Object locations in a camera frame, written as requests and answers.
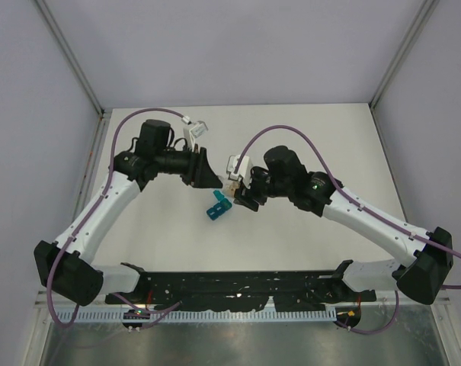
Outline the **clear pill bottle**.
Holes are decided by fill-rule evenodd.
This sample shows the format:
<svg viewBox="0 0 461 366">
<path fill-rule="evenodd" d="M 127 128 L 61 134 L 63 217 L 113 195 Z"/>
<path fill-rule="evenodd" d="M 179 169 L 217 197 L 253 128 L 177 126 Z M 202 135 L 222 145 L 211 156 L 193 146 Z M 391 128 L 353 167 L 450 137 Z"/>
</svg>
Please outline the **clear pill bottle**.
<svg viewBox="0 0 461 366">
<path fill-rule="evenodd" d="M 239 181 L 234 181 L 232 179 L 228 179 L 227 177 L 218 176 L 219 180 L 222 182 L 222 188 L 220 191 L 226 196 L 230 198 L 235 197 L 236 191 L 240 187 L 240 182 Z"/>
</svg>

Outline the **teal pill organizer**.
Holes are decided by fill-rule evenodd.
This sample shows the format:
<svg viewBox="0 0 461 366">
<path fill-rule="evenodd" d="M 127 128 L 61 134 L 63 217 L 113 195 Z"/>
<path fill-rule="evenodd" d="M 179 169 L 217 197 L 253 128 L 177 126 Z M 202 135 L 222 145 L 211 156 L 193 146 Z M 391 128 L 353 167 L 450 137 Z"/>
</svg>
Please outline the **teal pill organizer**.
<svg viewBox="0 0 461 366">
<path fill-rule="evenodd" d="M 213 195 L 217 199 L 217 202 L 206 211 L 206 215 L 212 221 L 217 220 L 232 208 L 232 203 L 222 192 L 215 190 Z"/>
</svg>

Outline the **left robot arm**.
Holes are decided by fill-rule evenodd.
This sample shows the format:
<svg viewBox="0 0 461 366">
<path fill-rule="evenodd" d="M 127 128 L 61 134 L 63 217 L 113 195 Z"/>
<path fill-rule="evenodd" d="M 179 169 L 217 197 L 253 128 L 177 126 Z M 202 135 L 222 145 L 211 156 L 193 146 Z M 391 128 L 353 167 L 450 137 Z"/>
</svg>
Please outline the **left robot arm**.
<svg viewBox="0 0 461 366">
<path fill-rule="evenodd" d="M 207 130 L 203 121 L 188 124 L 184 147 L 176 149 L 169 123 L 145 121 L 130 148 L 113 157 L 107 178 L 79 216 L 54 242 L 41 241 L 36 246 L 34 258 L 41 284 L 79 306 L 112 293 L 142 303 L 149 294 L 149 285 L 141 278 L 143 269 L 130 264 L 96 268 L 92 262 L 117 218 L 158 175 L 178 175 L 192 188 L 222 187 L 206 149 L 196 144 Z"/>
</svg>

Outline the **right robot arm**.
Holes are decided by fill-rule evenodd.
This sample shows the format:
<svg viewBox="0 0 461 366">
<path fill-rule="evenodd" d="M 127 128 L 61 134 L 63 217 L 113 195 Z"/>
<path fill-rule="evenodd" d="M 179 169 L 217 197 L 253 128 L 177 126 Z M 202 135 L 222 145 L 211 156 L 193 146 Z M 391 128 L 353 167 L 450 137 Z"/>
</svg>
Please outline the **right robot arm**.
<svg viewBox="0 0 461 366">
<path fill-rule="evenodd" d="M 331 282 L 339 300 L 363 291 L 399 291 L 432 304 L 453 266 L 452 236 L 438 227 L 429 232 L 368 207 L 324 172 L 309 172 L 294 151 L 277 146 L 264 154 L 264 167 L 247 156 L 230 156 L 229 179 L 237 183 L 234 202 L 258 211 L 268 199 L 287 198 L 296 208 L 334 221 L 360 234 L 391 255 L 378 262 L 348 261 Z"/>
</svg>

